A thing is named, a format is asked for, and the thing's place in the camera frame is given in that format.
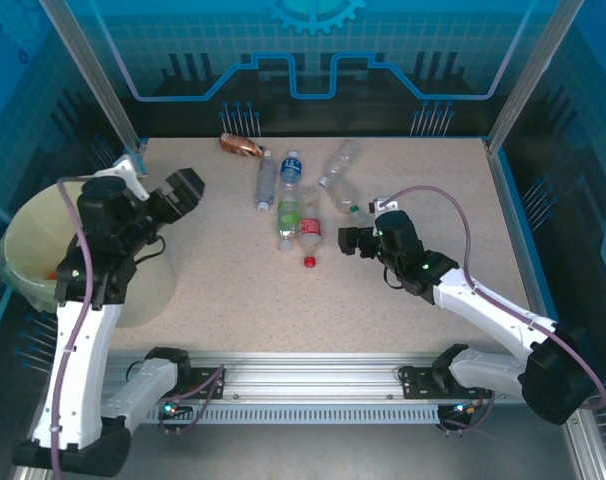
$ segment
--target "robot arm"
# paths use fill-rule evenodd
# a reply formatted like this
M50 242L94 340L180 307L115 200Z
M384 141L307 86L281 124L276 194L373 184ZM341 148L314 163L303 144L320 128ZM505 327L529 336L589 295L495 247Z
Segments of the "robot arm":
M149 194L124 155L113 168L97 172L77 201L94 267L94 294L70 353L60 390L59 458L64 471L112 477L122 468L131 436L159 398L183 391L190 382L187 352L154 349L139 373L101 406L110 340L136 272L135 256L157 240L158 231L199 203L204 184L191 169L168 178L173 191ZM55 297L58 332L53 372L57 372L85 295L85 264L80 247L59 264ZM52 400L57 375L50 376L46 402L32 439L14 452L13 463L51 468Z
M434 381L442 392L447 393L448 385L456 382L463 387L520 396L543 419L565 423L590 395L594 384L563 349L532 326L537 324L555 333L584 357L589 352L586 333L529 312L476 281L470 285L455 261L425 250L407 214L398 210L396 202L386 207L385 200L374 201L374 228L339 229L341 251L352 255L359 249L362 258L378 258L394 273L402 289L460 315L511 353L487 354L466 345L451 347L433 365ZM493 302L531 322L523 323Z

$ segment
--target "enclosure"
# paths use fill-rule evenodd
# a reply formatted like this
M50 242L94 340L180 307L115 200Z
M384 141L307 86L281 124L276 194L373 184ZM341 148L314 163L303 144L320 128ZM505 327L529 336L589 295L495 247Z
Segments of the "enclosure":
M388 378L400 365L427 365L452 343L502 347L384 290L374 262L342 256L345 219L327 202L318 267L285 259L275 219L252 211L256 162L222 152L224 132L278 161L298 150L306 181L356 139L363 160L349 178L363 204L445 188L470 217L475 275L584 327L606 385L606 0L0 0L0 239L35 194L124 152L145 165L146 186L193 167L206 190L168 234L174 296L153 321L116 331L104 397L163 344L232 368L213 412L248 399L269 415L211 417L184 439L144 425L117 478L606 479L606 407L554 427L499 399L487 431L449 439L400 420L272 420L312 404L330 417L405 408ZM462 259L455 211L429 195L403 202L426 246ZM55 316L0 280L0 478L45 478L11 465L51 373L42 324Z

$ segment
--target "red label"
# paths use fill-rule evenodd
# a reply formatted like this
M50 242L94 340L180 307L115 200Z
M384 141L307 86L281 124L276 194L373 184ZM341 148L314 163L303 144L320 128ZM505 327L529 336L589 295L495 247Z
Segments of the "red label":
M301 220L301 235L304 233L316 233L321 236L321 222L316 218L304 218Z

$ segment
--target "bottle cap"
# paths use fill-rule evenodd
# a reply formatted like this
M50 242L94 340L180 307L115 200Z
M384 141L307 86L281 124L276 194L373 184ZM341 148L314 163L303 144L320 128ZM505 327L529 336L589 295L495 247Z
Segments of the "bottle cap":
M289 252L292 250L292 247L292 240L288 238L284 238L281 240L281 243L279 243L279 250L282 252Z

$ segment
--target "brown bottle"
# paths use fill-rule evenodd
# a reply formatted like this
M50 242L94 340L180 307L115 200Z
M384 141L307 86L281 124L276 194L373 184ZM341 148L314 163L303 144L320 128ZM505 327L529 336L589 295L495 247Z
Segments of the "brown bottle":
M236 153L246 157L262 157L265 153L265 148L257 145L252 140L233 135L231 133L223 133L219 137L219 145L226 152Z

